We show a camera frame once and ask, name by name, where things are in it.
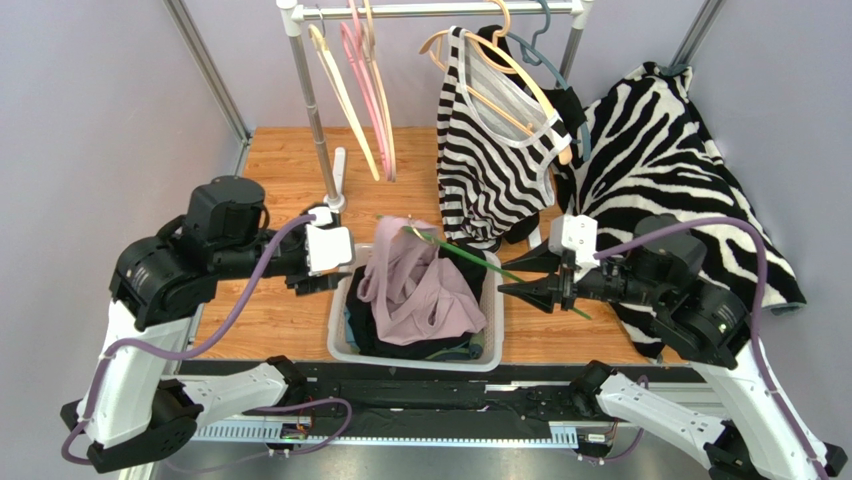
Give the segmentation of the cream plastic hanger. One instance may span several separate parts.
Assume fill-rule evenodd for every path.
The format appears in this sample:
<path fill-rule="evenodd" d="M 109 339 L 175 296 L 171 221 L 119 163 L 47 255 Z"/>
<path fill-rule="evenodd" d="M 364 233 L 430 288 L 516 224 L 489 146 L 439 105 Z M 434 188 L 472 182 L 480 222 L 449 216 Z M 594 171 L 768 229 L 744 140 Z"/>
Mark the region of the cream plastic hanger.
<path fill-rule="evenodd" d="M 337 62 L 334 59 L 334 56 L 329 48 L 327 39 L 325 35 L 322 33 L 321 29 L 315 25 L 308 26 L 308 35 L 314 46 L 314 49 L 317 53 L 321 66 L 323 67 L 326 77 L 328 78 L 332 90 L 337 98 L 338 104 L 340 105 L 344 117 L 352 130 L 357 143 L 364 155 L 364 158 L 367 162 L 369 171 L 374 181 L 380 180 L 380 174 L 378 171 L 378 166 L 376 164 L 376 160 L 372 153 L 372 150 L 369 146 L 367 137 L 364 133 L 362 125 L 358 119 L 357 113 L 354 109 L 353 103 L 349 96 L 349 92 L 346 88 L 345 82 L 341 75 L 340 69 L 337 65 Z"/>

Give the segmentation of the pink plastic hanger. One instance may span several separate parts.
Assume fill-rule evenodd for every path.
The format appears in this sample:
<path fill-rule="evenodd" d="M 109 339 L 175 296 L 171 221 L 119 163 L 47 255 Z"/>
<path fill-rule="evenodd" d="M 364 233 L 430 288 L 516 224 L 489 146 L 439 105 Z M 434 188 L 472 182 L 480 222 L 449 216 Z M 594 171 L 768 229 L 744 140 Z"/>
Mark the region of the pink plastic hanger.
<path fill-rule="evenodd" d="M 361 95 L 377 139 L 384 178 L 386 181 L 390 182 L 387 179 L 387 162 L 384 159 L 386 141 L 384 140 L 384 127 L 381 125 L 380 110 L 377 101 L 378 95 L 373 90 L 373 81 L 370 76 L 365 56 L 362 52 L 361 34 L 366 23 L 362 2 L 361 6 L 357 6 L 356 1 L 347 2 L 350 9 L 351 22 L 341 23 L 341 38 L 344 52 L 347 56 L 347 61 L 355 74 L 355 78 L 361 90 Z"/>

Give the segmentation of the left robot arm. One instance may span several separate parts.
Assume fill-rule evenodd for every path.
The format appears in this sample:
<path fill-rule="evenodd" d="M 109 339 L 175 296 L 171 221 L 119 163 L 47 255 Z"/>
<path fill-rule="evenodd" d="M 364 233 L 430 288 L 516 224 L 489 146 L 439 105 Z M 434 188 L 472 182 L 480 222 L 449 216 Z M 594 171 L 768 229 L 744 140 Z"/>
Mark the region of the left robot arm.
<path fill-rule="evenodd" d="M 327 204 L 278 229 L 269 220 L 259 183 L 220 176 L 192 191 L 184 214 L 121 253 L 93 380 L 61 409 L 69 439 L 89 441 L 81 457 L 63 445 L 66 461 L 115 472 L 164 460 L 198 430 L 238 414 L 315 407 L 306 377 L 285 356 L 211 380 L 165 377 L 168 363 L 224 337 L 262 279 L 281 277 L 303 296 L 346 277 L 353 235 Z"/>

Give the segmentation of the dark top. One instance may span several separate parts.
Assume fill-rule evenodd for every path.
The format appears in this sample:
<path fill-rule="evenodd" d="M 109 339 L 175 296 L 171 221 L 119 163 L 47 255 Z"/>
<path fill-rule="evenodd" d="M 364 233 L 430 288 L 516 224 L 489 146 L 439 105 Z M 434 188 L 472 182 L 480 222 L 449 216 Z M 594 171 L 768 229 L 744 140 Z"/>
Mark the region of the dark top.
<path fill-rule="evenodd" d="M 435 231 L 402 217 L 378 221 L 357 297 L 371 307 L 383 342 L 407 346 L 476 334 L 487 326 L 462 272 L 440 255 L 439 246 L 418 237 Z"/>

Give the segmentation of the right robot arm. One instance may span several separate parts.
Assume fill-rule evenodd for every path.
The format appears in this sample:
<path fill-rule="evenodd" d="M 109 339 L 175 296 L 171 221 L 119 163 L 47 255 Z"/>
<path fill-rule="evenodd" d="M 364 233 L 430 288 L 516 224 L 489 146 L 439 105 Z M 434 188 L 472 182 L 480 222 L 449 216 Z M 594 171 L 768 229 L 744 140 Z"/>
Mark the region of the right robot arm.
<path fill-rule="evenodd" d="M 550 313 L 577 299 L 652 309 L 652 334 L 674 350 L 718 396 L 725 416 L 661 397 L 616 368 L 590 362 L 570 383 L 584 416 L 624 420 L 691 456 L 714 479 L 831 479 L 848 457 L 819 440 L 790 406 L 762 348 L 760 309 L 703 280 L 706 245 L 696 221 L 670 215 L 640 221 L 630 242 L 598 251 L 587 216 L 565 215 L 545 243 L 510 260 L 535 281 L 500 292 Z"/>

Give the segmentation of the green tank top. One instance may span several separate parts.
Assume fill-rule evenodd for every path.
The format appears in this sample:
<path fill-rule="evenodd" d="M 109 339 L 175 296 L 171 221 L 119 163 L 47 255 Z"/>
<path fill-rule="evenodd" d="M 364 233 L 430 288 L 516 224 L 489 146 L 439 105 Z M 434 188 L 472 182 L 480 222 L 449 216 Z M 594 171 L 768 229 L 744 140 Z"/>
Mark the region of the green tank top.
<path fill-rule="evenodd" d="M 486 336 L 483 331 L 473 334 L 470 339 L 459 346 L 440 350 L 426 358 L 427 361 L 472 361 L 482 357 L 485 349 Z"/>

